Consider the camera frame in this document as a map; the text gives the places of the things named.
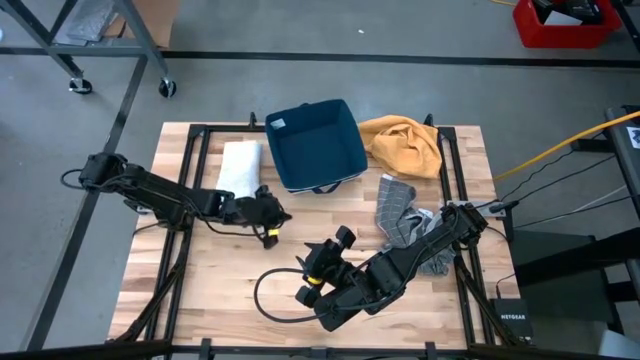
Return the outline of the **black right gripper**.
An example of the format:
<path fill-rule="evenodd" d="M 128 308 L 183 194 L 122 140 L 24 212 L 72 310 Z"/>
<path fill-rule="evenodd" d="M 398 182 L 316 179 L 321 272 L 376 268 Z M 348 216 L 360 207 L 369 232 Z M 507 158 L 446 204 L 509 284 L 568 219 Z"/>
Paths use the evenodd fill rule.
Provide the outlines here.
<path fill-rule="evenodd" d="M 356 240 L 355 234 L 348 227 L 340 226 L 335 237 L 336 241 L 327 239 L 322 244 L 305 242 L 304 245 L 310 249 L 309 254 L 304 259 L 296 257 L 307 286 L 302 286 L 295 298 L 308 308 L 313 308 L 321 298 L 321 290 L 326 284 L 340 287 L 344 283 L 345 273 L 354 268 L 343 259 L 342 253 L 351 248 Z"/>

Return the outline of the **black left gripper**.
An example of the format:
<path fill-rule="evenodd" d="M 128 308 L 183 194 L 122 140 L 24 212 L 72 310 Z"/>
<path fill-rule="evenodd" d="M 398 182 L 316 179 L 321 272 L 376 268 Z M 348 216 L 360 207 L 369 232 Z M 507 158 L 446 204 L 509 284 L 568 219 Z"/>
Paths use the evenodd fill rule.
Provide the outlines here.
<path fill-rule="evenodd" d="M 271 249 L 279 242 L 279 229 L 292 220 L 292 215 L 284 211 L 267 185 L 260 185 L 253 197 L 235 199 L 234 205 L 233 223 L 250 226 L 265 249 Z"/>

